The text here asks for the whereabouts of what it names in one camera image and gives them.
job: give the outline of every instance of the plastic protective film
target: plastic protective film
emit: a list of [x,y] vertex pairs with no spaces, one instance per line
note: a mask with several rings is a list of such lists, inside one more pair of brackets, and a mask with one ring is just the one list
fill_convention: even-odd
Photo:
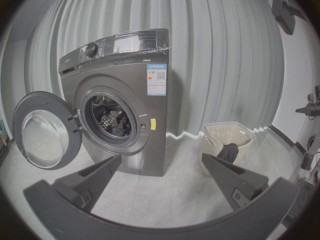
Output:
[[163,53],[167,54],[169,31],[165,28],[145,29],[115,34],[94,41],[98,46],[97,53],[92,57],[85,55],[88,44],[81,47],[79,64],[102,57],[122,57],[126,54]]

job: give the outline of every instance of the qr code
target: qr code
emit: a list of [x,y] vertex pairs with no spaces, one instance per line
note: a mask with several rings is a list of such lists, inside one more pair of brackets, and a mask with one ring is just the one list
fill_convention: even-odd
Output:
[[165,71],[157,71],[157,80],[165,80],[166,72]]

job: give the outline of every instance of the door hinge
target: door hinge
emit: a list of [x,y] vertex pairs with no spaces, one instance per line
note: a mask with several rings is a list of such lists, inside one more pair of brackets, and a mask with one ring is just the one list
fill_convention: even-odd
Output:
[[81,112],[80,112],[80,109],[77,109],[77,114],[75,114],[72,118],[78,118],[79,119],[79,122],[81,124],[80,127],[78,127],[78,130],[87,130],[86,127],[85,127],[85,124],[83,123],[83,120],[82,120],[82,117],[81,117]]

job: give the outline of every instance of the control panel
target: control panel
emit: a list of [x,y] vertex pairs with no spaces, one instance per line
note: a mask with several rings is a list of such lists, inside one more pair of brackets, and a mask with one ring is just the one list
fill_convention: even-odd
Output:
[[130,53],[167,53],[169,31],[165,28],[124,32],[98,39],[63,56],[59,62],[62,78],[81,72],[79,65],[103,57],[126,56]]

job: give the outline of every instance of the energy label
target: energy label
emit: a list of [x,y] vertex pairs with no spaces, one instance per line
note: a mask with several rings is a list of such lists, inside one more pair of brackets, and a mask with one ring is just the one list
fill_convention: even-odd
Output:
[[147,64],[148,95],[166,96],[167,64]]

